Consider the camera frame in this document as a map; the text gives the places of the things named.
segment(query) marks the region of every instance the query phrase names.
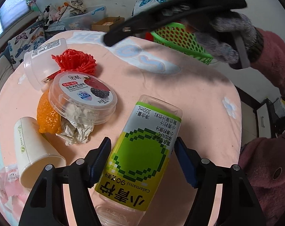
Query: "green perforated basket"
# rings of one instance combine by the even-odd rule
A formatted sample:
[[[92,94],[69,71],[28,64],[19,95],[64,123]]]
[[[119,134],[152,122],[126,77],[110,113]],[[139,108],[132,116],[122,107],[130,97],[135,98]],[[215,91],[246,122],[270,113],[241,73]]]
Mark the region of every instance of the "green perforated basket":
[[[179,23],[170,23],[151,32],[154,42],[170,47],[197,60],[209,64],[213,57],[201,47],[194,34],[185,31],[185,26]]]

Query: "white paper cup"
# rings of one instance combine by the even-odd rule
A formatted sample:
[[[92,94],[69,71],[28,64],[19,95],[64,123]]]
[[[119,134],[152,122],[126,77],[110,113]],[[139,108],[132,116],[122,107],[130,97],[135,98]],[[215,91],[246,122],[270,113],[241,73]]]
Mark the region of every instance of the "white paper cup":
[[[14,127],[14,138],[20,183],[23,187],[31,189],[47,164],[66,166],[65,158],[39,133],[36,119],[19,119]]]

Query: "pink sweater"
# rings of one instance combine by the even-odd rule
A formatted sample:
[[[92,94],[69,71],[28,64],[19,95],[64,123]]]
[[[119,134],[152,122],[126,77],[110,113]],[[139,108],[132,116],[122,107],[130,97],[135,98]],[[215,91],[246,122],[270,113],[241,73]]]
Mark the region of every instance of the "pink sweater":
[[[259,31],[264,38],[264,49],[251,66],[285,97],[285,43],[272,32]],[[267,226],[273,226],[285,211],[285,133],[278,138],[257,138],[249,142],[239,157],[239,165],[254,188]]]

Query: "pink plastic bag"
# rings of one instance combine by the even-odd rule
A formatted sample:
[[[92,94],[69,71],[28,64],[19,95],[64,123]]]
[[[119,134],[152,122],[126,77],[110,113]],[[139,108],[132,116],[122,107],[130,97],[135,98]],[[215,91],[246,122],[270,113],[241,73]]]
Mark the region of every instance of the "pink plastic bag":
[[[0,170],[0,201],[17,222],[20,220],[28,195],[29,191],[19,182],[17,164],[3,167]]]

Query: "grey knit glove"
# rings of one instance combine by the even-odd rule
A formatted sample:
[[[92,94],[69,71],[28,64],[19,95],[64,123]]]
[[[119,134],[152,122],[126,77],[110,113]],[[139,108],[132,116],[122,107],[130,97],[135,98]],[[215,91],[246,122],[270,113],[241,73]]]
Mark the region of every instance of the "grey knit glove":
[[[210,24],[217,32],[239,31],[243,38],[250,62],[254,62],[261,54],[263,49],[263,38],[258,38],[261,37],[261,34],[244,14],[226,12],[214,18]],[[218,61],[226,62],[228,64],[234,64],[239,61],[238,52],[229,44],[217,40],[208,33],[194,32],[194,35],[196,36],[198,43]],[[254,48],[256,42],[259,44],[258,41],[261,41],[261,39],[262,44],[260,43],[260,45],[257,45]]]

